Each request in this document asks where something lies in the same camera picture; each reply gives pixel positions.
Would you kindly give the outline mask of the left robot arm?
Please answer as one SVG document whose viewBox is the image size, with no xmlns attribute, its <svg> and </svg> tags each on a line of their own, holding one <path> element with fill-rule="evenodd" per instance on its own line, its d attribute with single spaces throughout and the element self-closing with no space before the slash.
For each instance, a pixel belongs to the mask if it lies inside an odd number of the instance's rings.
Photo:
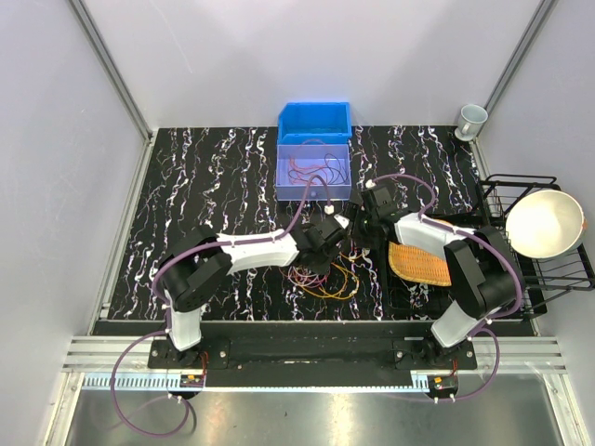
<svg viewBox="0 0 595 446">
<path fill-rule="evenodd" d="M 350 221 L 328 216 L 312 227 L 299 225 L 266 234 L 217 234 L 197 229 L 171 248 L 162 261 L 152 291 L 166 304 L 168 357 L 179 367 L 200 359 L 203 307 L 228 276 L 249 269 L 302 267 L 325 275 L 348 236 Z"/>
</svg>

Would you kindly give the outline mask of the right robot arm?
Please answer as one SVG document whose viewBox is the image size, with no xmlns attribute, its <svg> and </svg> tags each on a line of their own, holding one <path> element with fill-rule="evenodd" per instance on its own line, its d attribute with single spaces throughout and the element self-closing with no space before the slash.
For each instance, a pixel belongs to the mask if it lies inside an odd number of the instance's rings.
<svg viewBox="0 0 595 446">
<path fill-rule="evenodd" d="M 445 271 L 452 302 L 432 323 L 430 340 L 422 345 L 430 367 L 446 366 L 456 355 L 455 346 L 522 303 L 525 282 L 494 227 L 461 228 L 419 211 L 400 210 L 381 186 L 353 190 L 345 215 L 351 238 L 374 253 L 382 278 L 388 277 L 392 245 L 412 248 L 425 267 L 437 262 Z"/>
</svg>

